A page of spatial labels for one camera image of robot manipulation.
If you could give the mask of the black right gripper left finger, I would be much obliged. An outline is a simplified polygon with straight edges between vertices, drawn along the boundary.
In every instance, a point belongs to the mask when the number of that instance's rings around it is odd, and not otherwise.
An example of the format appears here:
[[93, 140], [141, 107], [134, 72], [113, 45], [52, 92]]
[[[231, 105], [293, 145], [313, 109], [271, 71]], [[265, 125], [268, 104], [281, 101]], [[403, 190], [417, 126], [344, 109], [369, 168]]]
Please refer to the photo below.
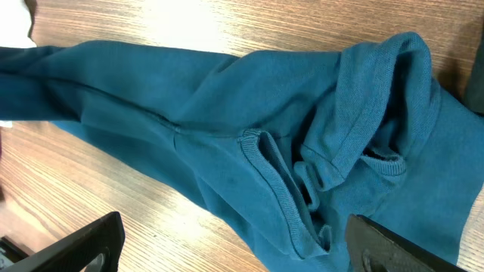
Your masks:
[[3, 272], [117, 272], [125, 231], [110, 212]]

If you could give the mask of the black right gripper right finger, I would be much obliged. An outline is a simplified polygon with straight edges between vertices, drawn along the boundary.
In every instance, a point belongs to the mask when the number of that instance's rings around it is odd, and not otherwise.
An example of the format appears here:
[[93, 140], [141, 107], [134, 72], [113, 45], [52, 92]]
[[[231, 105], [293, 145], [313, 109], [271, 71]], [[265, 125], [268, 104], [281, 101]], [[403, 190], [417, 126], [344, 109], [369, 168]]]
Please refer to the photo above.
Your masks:
[[465, 272], [363, 215], [350, 215], [345, 240], [355, 272]]

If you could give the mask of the teal blue polo shirt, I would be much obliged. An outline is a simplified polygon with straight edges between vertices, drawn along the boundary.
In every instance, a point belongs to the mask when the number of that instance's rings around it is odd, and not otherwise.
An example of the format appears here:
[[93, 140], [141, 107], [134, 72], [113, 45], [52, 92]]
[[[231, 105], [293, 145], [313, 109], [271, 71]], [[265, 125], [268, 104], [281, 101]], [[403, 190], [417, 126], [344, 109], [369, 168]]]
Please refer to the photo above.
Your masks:
[[416, 33], [244, 57], [122, 42], [1, 50], [1, 118], [52, 121], [225, 221], [273, 271], [348, 271], [365, 215], [449, 262], [483, 119]]

